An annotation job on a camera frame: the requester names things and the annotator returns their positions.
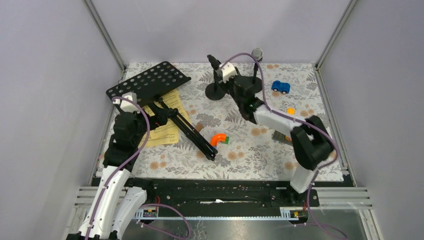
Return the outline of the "black microphone stand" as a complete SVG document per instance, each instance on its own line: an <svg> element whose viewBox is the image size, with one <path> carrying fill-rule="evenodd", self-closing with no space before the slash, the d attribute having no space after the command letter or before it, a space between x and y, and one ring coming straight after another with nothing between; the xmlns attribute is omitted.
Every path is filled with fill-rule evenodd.
<svg viewBox="0 0 424 240"><path fill-rule="evenodd" d="M259 64L255 63L253 67L253 76L245 76L243 80L244 91L248 94L257 94L263 90L262 80L257 76Z"/></svg>

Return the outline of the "black microphone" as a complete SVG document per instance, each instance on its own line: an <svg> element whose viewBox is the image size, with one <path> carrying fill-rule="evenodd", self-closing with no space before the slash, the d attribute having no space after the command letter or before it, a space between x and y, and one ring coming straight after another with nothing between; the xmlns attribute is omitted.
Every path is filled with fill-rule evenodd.
<svg viewBox="0 0 424 240"><path fill-rule="evenodd" d="M208 54L207 59L214 71L217 71L220 68L221 62L218 59L216 59L213 55Z"/></svg>

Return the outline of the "black music stand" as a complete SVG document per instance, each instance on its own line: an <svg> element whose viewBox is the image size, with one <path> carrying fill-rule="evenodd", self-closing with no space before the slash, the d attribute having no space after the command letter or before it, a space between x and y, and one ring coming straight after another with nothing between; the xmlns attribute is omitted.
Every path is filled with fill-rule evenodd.
<svg viewBox="0 0 424 240"><path fill-rule="evenodd" d="M137 96L137 108L139 112L120 112L114 128L117 133L113 134L109 146L113 149L114 156L121 156L129 150L135 149L135 142L150 132L148 115L153 116L153 110L157 108L172 108L165 103L164 96L178 87L189 82L191 77L180 72L168 61L161 62L142 73L123 81L106 91L106 95L113 101L120 99L123 94L134 92ZM195 127L177 109L177 127L184 135L205 155L214 161L218 151L198 132Z"/></svg>

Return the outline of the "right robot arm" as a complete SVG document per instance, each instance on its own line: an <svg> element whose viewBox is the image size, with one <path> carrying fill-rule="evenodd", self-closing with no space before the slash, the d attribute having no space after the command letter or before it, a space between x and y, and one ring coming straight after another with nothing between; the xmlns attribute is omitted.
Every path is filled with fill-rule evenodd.
<svg viewBox="0 0 424 240"><path fill-rule="evenodd" d="M336 149L322 120L315 115L296 118L267 106L253 91L249 77L239 74L223 77L221 86L236 103L241 116L249 122L264 125L288 136L299 164L287 191L287 201L293 206L306 199L306 190L313 182L320 164Z"/></svg>

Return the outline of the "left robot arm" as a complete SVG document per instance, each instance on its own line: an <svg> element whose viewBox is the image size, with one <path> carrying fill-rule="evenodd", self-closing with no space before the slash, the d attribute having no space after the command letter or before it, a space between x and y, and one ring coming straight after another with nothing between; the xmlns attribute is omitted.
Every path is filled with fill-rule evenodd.
<svg viewBox="0 0 424 240"><path fill-rule="evenodd" d="M68 240L120 240L137 209L154 202L155 192L146 186L130 187L122 203L118 200L150 131L166 125L168 115L167 109L154 107L152 116L123 111L115 117L94 200L78 231L67 235Z"/></svg>

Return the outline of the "black round stand base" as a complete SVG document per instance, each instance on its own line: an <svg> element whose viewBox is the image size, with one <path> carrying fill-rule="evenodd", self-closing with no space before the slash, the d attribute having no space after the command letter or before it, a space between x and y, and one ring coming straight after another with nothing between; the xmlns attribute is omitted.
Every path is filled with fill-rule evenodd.
<svg viewBox="0 0 424 240"><path fill-rule="evenodd" d="M221 100L227 93L223 90L224 82L223 78L216 72L213 72L213 83L210 83L205 88L205 95L209 100L218 101Z"/></svg>

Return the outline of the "silver microphone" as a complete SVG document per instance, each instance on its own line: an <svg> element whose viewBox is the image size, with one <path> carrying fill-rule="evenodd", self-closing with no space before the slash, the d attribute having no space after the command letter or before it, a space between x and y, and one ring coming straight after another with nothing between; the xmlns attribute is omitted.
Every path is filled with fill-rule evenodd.
<svg viewBox="0 0 424 240"><path fill-rule="evenodd" d="M258 63L263 60L264 52L261 48L257 47L251 51L251 55L256 59Z"/></svg>

